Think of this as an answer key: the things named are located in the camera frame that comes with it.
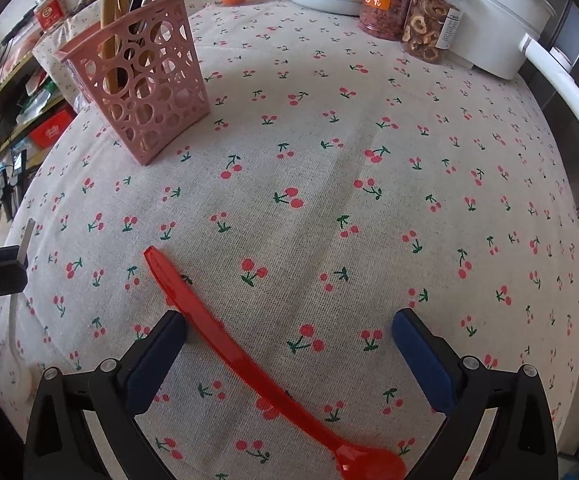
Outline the white electric cooking pot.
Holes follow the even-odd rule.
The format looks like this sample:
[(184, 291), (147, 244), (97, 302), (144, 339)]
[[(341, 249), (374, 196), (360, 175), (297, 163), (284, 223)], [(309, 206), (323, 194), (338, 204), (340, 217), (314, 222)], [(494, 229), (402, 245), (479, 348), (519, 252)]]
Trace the white electric cooking pot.
[(561, 96), (579, 122), (579, 87), (551, 52), (540, 46), (555, 15), (547, 0), (466, 0), (450, 52), (467, 66), (505, 80), (530, 62)]

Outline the red lid tin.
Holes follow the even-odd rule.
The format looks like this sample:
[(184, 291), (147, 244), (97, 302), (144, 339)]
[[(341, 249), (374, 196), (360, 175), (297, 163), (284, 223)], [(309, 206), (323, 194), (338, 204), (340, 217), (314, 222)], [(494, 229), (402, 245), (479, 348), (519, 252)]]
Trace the red lid tin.
[(66, 18), (65, 0), (36, 0), (33, 13), (42, 31), (48, 32)]

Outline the pink perforated utensil basket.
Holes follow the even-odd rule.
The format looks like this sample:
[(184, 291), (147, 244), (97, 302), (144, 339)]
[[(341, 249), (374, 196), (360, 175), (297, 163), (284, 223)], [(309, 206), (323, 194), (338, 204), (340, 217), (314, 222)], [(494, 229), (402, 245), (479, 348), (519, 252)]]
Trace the pink perforated utensil basket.
[(95, 23), (55, 58), (142, 166), (210, 112), (184, 0)]

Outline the dried fruit slices jar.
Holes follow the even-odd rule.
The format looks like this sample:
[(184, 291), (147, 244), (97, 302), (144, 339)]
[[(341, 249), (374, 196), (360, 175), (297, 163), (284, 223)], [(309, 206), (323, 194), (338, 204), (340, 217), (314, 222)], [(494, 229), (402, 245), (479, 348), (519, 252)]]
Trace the dried fruit slices jar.
[(411, 0), (405, 20), (404, 51), (428, 64), (445, 58), (459, 28), (466, 0)]

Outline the red plastic spoon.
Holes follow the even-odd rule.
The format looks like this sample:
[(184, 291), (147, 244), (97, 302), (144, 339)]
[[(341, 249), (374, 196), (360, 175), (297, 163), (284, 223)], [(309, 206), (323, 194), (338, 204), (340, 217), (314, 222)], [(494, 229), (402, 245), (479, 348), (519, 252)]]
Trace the red plastic spoon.
[(402, 479), (407, 466), (397, 454), (385, 448), (368, 448), (340, 438), (281, 389), (249, 354), (227, 333), (180, 278), (173, 263), (154, 246), (144, 258), (152, 276), (196, 332), (217, 356), (259, 396), (271, 403), (287, 420), (334, 456), (344, 479)]

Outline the lone wooden chopstick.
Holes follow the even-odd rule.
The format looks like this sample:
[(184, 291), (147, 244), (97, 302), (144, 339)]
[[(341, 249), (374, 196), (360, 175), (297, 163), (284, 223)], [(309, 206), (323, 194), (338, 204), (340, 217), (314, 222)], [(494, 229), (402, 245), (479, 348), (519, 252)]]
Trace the lone wooden chopstick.
[[(102, 4), (100, 5), (101, 29), (114, 23), (114, 18), (116, 17), (116, 3), (117, 0), (102, 0)], [(114, 43), (114, 38), (111, 36), (108, 36), (103, 42), (102, 54), (103, 59), (106, 62), (110, 62), (116, 55), (116, 44)], [(106, 75), (107, 88), (110, 94), (114, 94), (118, 90), (117, 70), (111, 65), (109, 65), (108, 68), (109, 70)]]

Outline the red box on shelf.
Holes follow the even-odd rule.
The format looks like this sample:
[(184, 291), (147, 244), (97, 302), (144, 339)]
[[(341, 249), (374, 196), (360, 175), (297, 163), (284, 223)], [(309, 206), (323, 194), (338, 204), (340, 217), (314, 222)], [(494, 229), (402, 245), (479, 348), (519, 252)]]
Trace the red box on shelf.
[(76, 113), (70, 106), (58, 108), (45, 122), (30, 132), (31, 141), (39, 148), (51, 148), (75, 117)]

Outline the cherry print tablecloth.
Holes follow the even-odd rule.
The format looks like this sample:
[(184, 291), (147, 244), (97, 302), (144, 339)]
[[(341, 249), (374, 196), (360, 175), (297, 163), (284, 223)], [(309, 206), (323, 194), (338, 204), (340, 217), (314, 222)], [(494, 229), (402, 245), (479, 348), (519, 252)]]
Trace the cherry print tablecloth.
[(555, 429), (579, 370), (579, 229), (521, 79), (429, 65), (286, 0), (196, 10), (210, 114), (147, 166), (88, 107), (9, 230), (0, 408), (27, 432), (42, 371), (121, 356), (166, 311), (164, 252), (250, 356), (341, 437), (408, 465), (442, 417), (390, 336), (413, 309), (460, 354), (534, 365)]

